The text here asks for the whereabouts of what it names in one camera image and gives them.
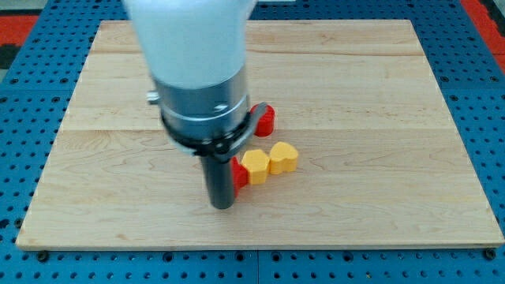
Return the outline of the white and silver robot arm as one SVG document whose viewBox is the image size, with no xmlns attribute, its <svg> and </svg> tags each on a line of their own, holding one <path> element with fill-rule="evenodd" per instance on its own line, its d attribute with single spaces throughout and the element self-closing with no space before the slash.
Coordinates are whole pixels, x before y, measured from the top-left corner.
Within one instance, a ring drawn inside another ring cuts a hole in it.
<svg viewBox="0 0 505 284">
<path fill-rule="evenodd" d="M 227 159 L 253 133 L 245 26 L 256 0 L 124 0 L 170 137 Z"/>
</svg>

